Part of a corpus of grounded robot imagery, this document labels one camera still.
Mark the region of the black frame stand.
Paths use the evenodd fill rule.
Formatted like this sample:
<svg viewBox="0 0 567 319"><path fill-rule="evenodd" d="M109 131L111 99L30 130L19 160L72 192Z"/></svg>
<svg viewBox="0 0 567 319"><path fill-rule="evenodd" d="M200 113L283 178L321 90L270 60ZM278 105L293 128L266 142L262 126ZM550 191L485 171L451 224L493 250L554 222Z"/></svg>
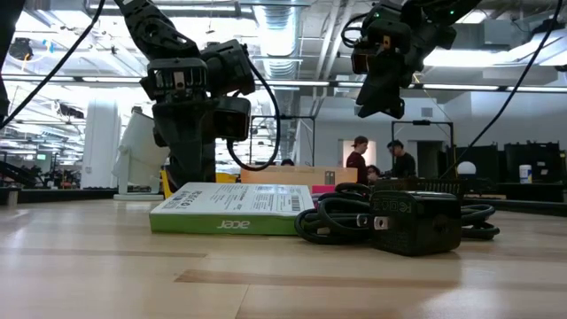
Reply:
<svg viewBox="0 0 567 319"><path fill-rule="evenodd" d="M403 143L395 139L394 127L396 124L411 124L412 126L431 126L431 125L447 125L449 127L449 147L452 148L454 145L454 124L449 121L428 121L428 120L415 120L415 121L393 121L391 123L391 142L388 144L388 148L392 155L392 177L393 178L409 178L417 177L417 171L413 175L410 175L407 170L403 173L398 172L396 158L398 152L396 148L403 148Z"/></svg>
<svg viewBox="0 0 567 319"><path fill-rule="evenodd" d="M245 147L245 162L259 164L277 151L274 162L292 160L296 166L315 164L315 118L282 115L281 132L276 133L274 116L253 115Z"/></svg>

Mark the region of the white square column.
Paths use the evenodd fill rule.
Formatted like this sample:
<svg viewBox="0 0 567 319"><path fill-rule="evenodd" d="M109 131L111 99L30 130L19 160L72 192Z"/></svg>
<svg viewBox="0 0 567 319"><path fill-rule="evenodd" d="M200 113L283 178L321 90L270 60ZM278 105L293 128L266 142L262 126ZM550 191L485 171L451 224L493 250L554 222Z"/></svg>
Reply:
<svg viewBox="0 0 567 319"><path fill-rule="evenodd" d="M116 100L92 98L88 103L82 157L81 188L114 188L121 118Z"/></svg>

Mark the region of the orange translucent bin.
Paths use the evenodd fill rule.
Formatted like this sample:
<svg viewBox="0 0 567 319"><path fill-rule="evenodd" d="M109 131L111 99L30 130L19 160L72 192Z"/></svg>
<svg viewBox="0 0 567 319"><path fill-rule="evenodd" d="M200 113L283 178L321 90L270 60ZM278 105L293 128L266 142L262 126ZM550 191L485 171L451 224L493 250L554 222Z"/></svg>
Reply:
<svg viewBox="0 0 567 319"><path fill-rule="evenodd" d="M241 171L242 183L312 185L324 184L324 173L335 172L335 182L355 183L357 170L348 167L270 166L259 172Z"/></svg>

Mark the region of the black plastic basket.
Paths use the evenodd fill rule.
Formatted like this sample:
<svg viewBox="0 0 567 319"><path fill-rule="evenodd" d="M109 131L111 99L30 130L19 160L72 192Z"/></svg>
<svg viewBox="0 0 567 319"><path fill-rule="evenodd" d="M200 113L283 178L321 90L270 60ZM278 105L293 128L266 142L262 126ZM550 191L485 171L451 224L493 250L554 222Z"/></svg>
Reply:
<svg viewBox="0 0 567 319"><path fill-rule="evenodd" d="M465 187L461 180L433 178L381 179L375 182L374 191L429 191L448 193L462 198Z"/></svg>

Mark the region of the silver ventilation duct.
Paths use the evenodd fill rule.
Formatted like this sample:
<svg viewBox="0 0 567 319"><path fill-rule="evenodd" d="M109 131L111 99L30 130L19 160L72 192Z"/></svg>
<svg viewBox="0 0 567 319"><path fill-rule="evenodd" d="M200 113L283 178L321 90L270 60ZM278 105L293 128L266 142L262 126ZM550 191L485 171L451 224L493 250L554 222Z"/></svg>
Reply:
<svg viewBox="0 0 567 319"><path fill-rule="evenodd" d="M255 15L260 26L260 53L266 80L297 80L299 62L294 60L299 52L300 9L290 6L259 6ZM275 88L274 94L280 114L290 117L281 120L279 155L281 160L292 160L296 142L299 115L299 92L293 89Z"/></svg>

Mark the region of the yellow plastic basket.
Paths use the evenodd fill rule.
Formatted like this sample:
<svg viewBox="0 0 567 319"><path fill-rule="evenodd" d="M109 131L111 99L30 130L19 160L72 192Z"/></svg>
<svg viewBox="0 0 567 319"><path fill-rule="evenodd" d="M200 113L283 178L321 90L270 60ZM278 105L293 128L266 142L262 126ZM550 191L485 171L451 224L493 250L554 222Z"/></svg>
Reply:
<svg viewBox="0 0 567 319"><path fill-rule="evenodd" d="M164 193L165 198L169 198L173 195L174 191L172 190L171 186L172 183L168 180L168 174L165 169L160 170L160 180L162 185L162 190ZM237 175L231 175L227 173L217 173L216 174L216 182L217 183L236 183L238 180Z"/></svg>

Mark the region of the black power adapter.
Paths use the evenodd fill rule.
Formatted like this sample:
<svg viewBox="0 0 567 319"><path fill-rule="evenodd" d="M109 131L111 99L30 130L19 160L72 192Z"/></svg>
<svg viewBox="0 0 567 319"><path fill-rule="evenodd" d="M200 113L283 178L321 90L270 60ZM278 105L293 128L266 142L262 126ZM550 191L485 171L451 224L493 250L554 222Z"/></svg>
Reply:
<svg viewBox="0 0 567 319"><path fill-rule="evenodd" d="M377 191L370 197L374 248L416 257L446 253L462 240L461 206L452 194Z"/></svg>

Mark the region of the black partition panel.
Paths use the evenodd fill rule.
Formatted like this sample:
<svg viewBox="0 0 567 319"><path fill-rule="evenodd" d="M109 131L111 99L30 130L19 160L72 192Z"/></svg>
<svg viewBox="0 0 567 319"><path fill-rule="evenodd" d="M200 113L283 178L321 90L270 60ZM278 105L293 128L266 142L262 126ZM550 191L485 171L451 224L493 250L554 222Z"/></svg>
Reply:
<svg viewBox="0 0 567 319"><path fill-rule="evenodd" d="M522 165L532 168L534 183L559 183L563 178L564 153L559 143L498 144L456 148L457 162L469 161L477 176L495 183L520 183Z"/></svg>

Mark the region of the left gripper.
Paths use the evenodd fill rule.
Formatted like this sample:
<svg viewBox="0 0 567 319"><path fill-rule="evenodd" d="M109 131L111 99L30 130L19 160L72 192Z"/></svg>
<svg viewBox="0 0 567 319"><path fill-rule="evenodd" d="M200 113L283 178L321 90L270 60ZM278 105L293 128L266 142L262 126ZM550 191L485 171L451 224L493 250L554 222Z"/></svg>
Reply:
<svg viewBox="0 0 567 319"><path fill-rule="evenodd" d="M140 80L152 107L155 129L169 148L167 172L176 189L215 182L215 133L209 65L217 56L157 58Z"/></svg>

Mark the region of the black ceiling device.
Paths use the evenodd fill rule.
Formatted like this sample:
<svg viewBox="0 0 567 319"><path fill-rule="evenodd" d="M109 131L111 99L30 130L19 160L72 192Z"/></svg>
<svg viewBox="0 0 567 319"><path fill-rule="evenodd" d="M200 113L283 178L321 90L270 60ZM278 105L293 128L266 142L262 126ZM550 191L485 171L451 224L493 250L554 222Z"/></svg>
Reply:
<svg viewBox="0 0 567 319"><path fill-rule="evenodd" d="M8 53L11 57L26 61L30 60L33 56L33 49L30 45L30 39L24 37L16 37L11 44Z"/></svg>

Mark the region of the clear measuring cup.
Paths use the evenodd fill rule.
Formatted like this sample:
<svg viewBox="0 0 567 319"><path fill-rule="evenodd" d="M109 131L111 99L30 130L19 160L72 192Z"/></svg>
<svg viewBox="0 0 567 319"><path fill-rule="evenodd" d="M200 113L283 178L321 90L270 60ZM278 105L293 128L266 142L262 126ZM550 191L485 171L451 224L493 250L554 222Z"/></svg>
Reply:
<svg viewBox="0 0 567 319"><path fill-rule="evenodd" d="M169 149L154 141L153 118L139 112L131 113L120 140L113 175L118 178L119 201L161 201L160 171L166 163Z"/></svg>

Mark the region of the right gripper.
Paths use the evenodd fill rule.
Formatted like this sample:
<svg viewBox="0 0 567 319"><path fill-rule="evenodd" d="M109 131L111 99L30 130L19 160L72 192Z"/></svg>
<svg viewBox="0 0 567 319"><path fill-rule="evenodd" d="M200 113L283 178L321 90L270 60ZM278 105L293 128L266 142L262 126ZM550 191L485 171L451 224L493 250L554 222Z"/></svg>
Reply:
<svg viewBox="0 0 567 319"><path fill-rule="evenodd" d="M424 67L434 49L450 49L456 38L456 3L377 3L365 17L365 42L381 43L380 54L371 57L368 72L355 103L357 115L367 118L383 113L401 119L407 88L413 74Z"/></svg>

